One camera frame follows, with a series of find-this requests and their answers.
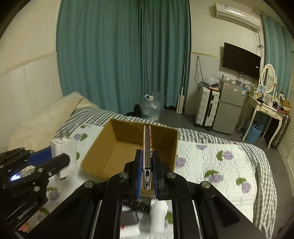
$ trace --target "blue basket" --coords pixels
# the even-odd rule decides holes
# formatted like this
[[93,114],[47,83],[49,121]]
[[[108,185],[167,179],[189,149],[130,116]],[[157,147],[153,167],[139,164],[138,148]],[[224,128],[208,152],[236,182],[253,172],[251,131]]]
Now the blue basket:
[[260,134],[263,130],[263,127],[259,127],[259,128],[260,129],[256,129],[253,124],[251,125],[249,132],[246,136],[246,140],[249,143],[255,143],[255,141],[258,139],[258,137],[260,136]]

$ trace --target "plastic bag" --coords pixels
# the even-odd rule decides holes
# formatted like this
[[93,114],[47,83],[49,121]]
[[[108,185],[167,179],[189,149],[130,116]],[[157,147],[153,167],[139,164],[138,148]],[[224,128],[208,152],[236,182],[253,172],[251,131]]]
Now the plastic bag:
[[204,83],[206,83],[208,86],[210,86],[210,87],[214,87],[214,88],[218,87],[218,86],[219,86],[219,82],[220,82],[219,79],[214,78],[214,77],[205,77],[205,78],[203,79],[203,81],[204,81]]

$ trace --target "drawer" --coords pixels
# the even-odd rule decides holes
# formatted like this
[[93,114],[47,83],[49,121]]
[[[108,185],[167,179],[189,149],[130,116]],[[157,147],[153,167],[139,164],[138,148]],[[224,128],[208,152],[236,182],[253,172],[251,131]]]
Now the drawer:
[[265,107],[265,106],[261,106],[260,111],[266,114],[271,115],[271,113],[273,112],[271,109]]
[[282,120],[284,115],[282,113],[278,113],[276,111],[272,111],[271,116],[273,116],[275,118],[278,118],[279,120]]

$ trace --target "bedsheet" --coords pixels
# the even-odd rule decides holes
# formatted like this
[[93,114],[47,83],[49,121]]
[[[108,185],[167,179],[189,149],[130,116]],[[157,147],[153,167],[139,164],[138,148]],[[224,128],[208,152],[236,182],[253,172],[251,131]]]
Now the bedsheet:
[[[69,129],[70,133],[72,133],[81,124],[104,126],[110,118],[159,125],[159,123],[150,120],[86,107],[75,111],[61,129],[65,134],[66,129]],[[276,217],[277,193],[265,153],[260,148],[251,144],[228,141],[195,130],[178,128],[178,132],[179,140],[195,143],[235,144],[246,152],[252,164],[257,182],[257,194],[253,206],[253,224],[261,230],[267,238],[271,238]]]
[[[81,162],[102,130],[102,126],[83,124],[71,134],[77,140],[77,173],[60,179],[57,175],[49,178],[47,186],[48,202],[29,220],[32,229],[47,214],[52,212],[76,188],[90,180],[83,174]],[[211,182],[230,202],[251,222],[257,184],[252,165],[243,149],[234,144],[201,144],[179,140],[174,172],[190,182]],[[172,215],[171,201],[168,203],[169,215]],[[170,239],[173,238],[173,225],[166,220],[163,234],[150,234],[149,224],[143,220],[143,228],[134,239]]]

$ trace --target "teal curtain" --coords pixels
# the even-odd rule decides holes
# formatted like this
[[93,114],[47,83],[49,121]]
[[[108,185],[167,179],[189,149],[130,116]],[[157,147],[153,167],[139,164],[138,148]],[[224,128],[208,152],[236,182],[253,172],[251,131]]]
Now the teal curtain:
[[142,92],[137,0],[62,0],[56,51],[63,95],[126,114]]
[[278,77],[276,92],[284,93],[287,99],[290,91],[292,58],[291,35],[286,28],[274,24],[262,16],[265,35],[265,64],[272,64]]
[[176,106],[183,74],[188,88],[189,1],[62,0],[56,51],[63,95],[122,114],[153,92]]
[[[185,74],[188,88],[191,22],[188,0],[141,0],[139,5],[141,70],[144,94],[161,92],[166,106],[176,106]],[[186,54],[186,69],[183,72]]]

